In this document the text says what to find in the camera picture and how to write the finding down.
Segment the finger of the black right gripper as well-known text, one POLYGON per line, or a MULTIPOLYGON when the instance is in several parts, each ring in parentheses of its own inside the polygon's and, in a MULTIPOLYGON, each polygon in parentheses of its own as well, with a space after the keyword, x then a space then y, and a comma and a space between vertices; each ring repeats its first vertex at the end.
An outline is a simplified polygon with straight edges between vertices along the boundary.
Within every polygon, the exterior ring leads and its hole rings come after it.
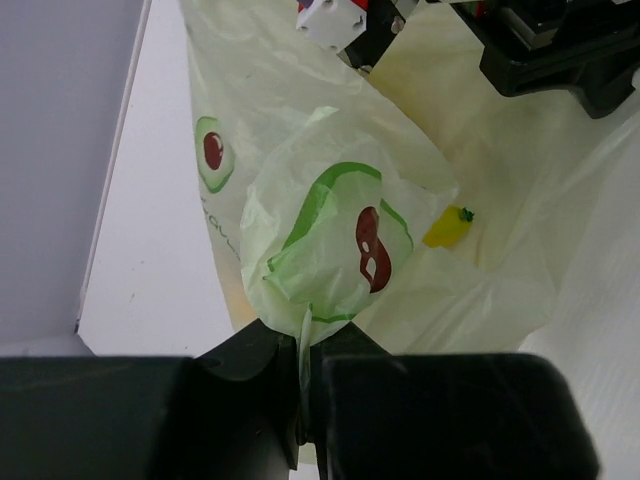
POLYGON ((414 0, 371 0, 366 30, 339 53, 339 58, 360 72, 370 73, 415 9, 414 0))

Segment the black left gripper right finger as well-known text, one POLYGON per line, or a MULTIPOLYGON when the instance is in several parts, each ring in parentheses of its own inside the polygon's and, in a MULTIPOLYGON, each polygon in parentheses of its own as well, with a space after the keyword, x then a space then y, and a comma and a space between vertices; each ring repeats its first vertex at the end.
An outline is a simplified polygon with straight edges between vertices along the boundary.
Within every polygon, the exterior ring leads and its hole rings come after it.
POLYGON ((393 355, 348 325, 312 347, 324 479, 595 479, 564 376, 531 354, 393 355))

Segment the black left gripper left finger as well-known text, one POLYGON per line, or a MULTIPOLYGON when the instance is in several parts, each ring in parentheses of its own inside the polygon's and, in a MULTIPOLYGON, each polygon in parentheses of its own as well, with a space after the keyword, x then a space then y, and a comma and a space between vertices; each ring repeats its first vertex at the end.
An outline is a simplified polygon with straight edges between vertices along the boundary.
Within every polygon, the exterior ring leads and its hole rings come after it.
POLYGON ((5 479, 285 479, 296 344, 253 322, 197 358, 1 362, 5 479))

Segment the green printed plastic bag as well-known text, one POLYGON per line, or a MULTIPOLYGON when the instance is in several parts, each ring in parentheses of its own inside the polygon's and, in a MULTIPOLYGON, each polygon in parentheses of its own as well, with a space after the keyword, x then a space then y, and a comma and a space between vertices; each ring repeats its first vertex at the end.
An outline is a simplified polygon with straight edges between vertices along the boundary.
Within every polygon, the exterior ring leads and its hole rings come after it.
POLYGON ((184 1, 202 208, 238 331, 310 351, 348 325, 393 355, 518 353, 567 381, 600 462, 639 475, 639 72, 591 118, 498 93, 452 6, 415 9, 370 73, 296 29, 299 1, 184 1), (423 237, 451 205, 456 245, 423 237))

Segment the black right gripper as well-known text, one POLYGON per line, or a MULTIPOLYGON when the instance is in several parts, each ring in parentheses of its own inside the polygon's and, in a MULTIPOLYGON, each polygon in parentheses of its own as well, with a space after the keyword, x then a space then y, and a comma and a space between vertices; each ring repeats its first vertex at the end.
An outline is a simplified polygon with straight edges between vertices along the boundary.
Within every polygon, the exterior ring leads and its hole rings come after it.
POLYGON ((566 90, 600 119, 637 89, 636 1, 464 1, 452 8, 482 43, 479 68, 505 97, 566 90))

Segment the yellow fake fruit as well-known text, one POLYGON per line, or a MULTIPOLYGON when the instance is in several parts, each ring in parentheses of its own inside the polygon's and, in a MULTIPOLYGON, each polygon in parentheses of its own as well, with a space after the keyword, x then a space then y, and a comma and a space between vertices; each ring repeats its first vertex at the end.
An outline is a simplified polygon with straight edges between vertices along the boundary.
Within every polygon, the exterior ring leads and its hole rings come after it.
POLYGON ((451 205, 423 237, 423 243, 430 248, 452 247, 469 232, 474 218, 471 210, 451 205))

